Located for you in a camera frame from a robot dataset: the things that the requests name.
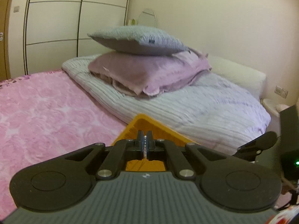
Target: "wardrobe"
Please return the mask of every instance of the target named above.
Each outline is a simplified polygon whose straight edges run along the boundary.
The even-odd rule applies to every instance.
[[[24,24],[27,74],[61,68],[76,56],[109,49],[87,34],[126,23],[128,0],[28,0]]]

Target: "pink pillowcase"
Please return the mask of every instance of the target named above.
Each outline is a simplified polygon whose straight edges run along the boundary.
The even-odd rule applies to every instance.
[[[88,69],[129,88],[137,96],[180,89],[198,79],[199,73],[211,66],[203,54],[183,51],[171,56],[142,56],[110,52],[96,58]]]

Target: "gray ribbed surface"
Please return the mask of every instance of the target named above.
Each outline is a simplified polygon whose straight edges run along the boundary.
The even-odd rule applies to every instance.
[[[264,224],[275,214],[228,212],[208,202],[192,182],[170,172],[122,172],[117,179],[98,182],[78,205],[55,213],[18,209],[5,224]]]

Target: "wall socket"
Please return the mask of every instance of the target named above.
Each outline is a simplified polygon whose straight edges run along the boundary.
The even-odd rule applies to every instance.
[[[288,91],[279,86],[276,86],[274,93],[278,94],[279,96],[281,96],[284,99],[288,95]]]
[[[286,99],[286,96],[288,95],[288,91],[286,89],[282,89],[282,92],[280,94],[284,99]]]

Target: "pink blanket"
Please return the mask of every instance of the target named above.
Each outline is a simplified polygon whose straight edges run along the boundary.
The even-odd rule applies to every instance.
[[[0,220],[16,208],[9,182],[17,171],[95,142],[110,145],[125,126],[63,71],[0,82]]]

